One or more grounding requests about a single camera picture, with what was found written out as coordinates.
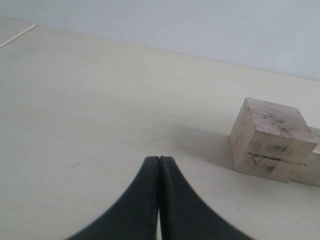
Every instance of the wooden cube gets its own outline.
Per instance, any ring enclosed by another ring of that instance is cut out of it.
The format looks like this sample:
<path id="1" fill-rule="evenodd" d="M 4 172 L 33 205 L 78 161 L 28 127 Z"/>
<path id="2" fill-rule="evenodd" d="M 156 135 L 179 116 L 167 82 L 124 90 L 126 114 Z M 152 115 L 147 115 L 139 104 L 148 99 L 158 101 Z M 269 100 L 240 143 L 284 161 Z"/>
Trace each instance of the wooden cube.
<path id="1" fill-rule="evenodd" d="M 299 109 L 247 97 L 230 133 L 237 172 L 289 182 L 316 147 Z"/>
<path id="2" fill-rule="evenodd" d="M 310 127 L 317 142 L 316 148 L 309 154 L 302 166 L 299 166 L 293 176 L 293 181 L 320 187 L 320 129 Z"/>

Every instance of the wall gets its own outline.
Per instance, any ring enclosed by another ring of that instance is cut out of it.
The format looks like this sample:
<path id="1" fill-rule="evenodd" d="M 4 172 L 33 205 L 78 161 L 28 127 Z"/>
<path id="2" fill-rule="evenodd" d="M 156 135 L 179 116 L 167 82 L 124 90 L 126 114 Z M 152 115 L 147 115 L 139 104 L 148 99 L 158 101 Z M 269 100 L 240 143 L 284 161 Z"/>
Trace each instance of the wall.
<path id="1" fill-rule="evenodd" d="M 316 0 L 0 0 L 0 15 L 320 80 Z"/>

